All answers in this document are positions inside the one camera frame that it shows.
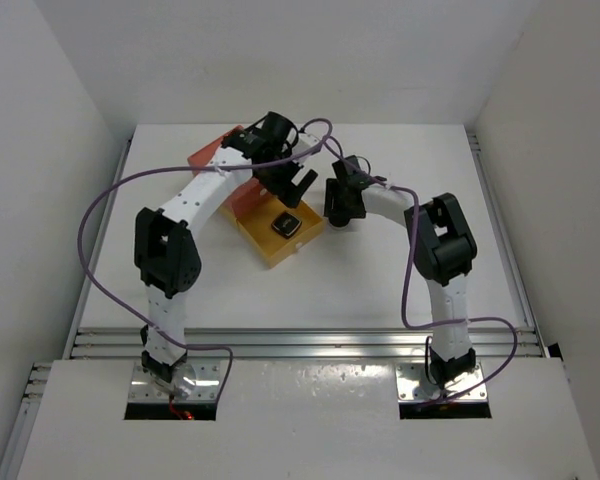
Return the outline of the black square compact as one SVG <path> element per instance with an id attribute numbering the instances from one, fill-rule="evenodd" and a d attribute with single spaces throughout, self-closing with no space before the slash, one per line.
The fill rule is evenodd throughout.
<path id="1" fill-rule="evenodd" d="M 271 223 L 271 229 L 285 239 L 293 237 L 301 226 L 302 220 L 288 211 L 282 212 Z"/>

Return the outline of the yellow drawer box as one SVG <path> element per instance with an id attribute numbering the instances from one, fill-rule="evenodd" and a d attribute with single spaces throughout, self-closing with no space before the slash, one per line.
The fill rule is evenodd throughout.
<path id="1" fill-rule="evenodd" d="M 268 268 L 299 251 L 322 234 L 324 218 L 307 203 L 301 202 L 295 209 L 286 207 L 275 197 L 266 197 L 248 207 L 234 211 L 222 206 L 220 213 L 234 226 L 253 247 Z M 299 221 L 290 237 L 275 230 L 275 223 L 282 215 L 290 215 Z"/>

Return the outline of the black round compact jar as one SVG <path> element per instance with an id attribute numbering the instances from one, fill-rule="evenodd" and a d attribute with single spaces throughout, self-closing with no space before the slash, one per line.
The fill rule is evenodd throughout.
<path id="1" fill-rule="evenodd" d="M 340 224 L 329 223 L 329 226 L 336 231 L 344 231 L 347 229 L 348 224 L 340 225 Z"/>

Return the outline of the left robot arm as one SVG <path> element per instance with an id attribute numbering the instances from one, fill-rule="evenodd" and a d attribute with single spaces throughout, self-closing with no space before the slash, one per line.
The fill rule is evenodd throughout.
<path id="1" fill-rule="evenodd" d="M 186 356 L 186 299 L 202 272 L 196 238 L 216 210 L 240 187 L 257 179 L 285 206 L 297 207 L 317 174 L 293 181 L 320 149 L 286 117 L 269 112 L 256 125 L 221 138 L 193 179 L 156 210 L 135 220 L 134 264 L 146 286 L 148 321 L 141 362 L 160 383 L 172 386 Z"/>

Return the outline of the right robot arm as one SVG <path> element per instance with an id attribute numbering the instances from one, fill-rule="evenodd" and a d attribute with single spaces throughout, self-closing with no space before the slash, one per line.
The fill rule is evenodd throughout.
<path id="1" fill-rule="evenodd" d="M 416 270 L 426 281 L 431 306 L 425 377 L 444 388 L 476 366 L 466 291 L 477 244 L 459 201 L 444 193 L 421 204 L 415 193 L 363 172 L 353 156 L 335 161 L 332 168 L 335 176 L 326 181 L 324 206 L 330 224 L 344 227 L 374 214 L 407 230 L 405 276 Z"/>

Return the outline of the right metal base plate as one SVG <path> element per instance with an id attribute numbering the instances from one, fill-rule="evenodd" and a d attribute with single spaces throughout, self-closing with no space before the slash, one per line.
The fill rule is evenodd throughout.
<path id="1" fill-rule="evenodd" d="M 443 387 L 431 383 L 423 361 L 407 361 L 395 366 L 397 397 L 401 404 L 443 401 L 477 404 L 488 401 L 488 392 L 480 363 L 468 373 L 462 373 Z"/>

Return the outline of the metal base plate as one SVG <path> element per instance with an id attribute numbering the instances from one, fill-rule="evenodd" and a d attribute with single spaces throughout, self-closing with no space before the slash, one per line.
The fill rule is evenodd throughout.
<path id="1" fill-rule="evenodd" d="M 175 379 L 157 379 L 139 361 L 134 364 L 128 401 L 135 404 L 166 404 L 170 397 L 178 404 L 211 404 L 221 383 L 220 364 L 203 359 L 187 360 L 176 368 Z"/>
<path id="2" fill-rule="evenodd" d="M 431 383 L 423 361 L 407 361 L 395 366 L 397 397 L 401 404 L 443 401 L 477 404 L 488 401 L 488 392 L 480 363 L 468 373 L 462 373 L 443 387 Z"/>

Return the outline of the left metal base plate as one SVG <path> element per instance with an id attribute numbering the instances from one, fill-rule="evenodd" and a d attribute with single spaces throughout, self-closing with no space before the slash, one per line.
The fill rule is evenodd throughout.
<path id="1" fill-rule="evenodd" d="M 176 368 L 175 379 L 157 379 L 139 361 L 134 364 L 128 401 L 135 404 L 166 404 L 170 397 L 178 404 L 211 404 L 221 383 L 220 364 L 203 359 L 187 360 Z"/>

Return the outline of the aluminium rail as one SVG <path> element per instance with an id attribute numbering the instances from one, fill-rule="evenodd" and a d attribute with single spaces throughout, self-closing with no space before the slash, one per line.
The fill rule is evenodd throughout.
<path id="1" fill-rule="evenodd" d="M 238 359 L 420 358 L 427 331 L 401 329 L 189 329 L 194 346 L 224 345 Z M 544 357 L 532 328 L 478 327 L 470 331 L 480 358 L 505 358 L 513 346 L 518 357 Z M 72 359 L 137 358 L 142 350 L 135 328 L 80 328 L 68 347 Z"/>

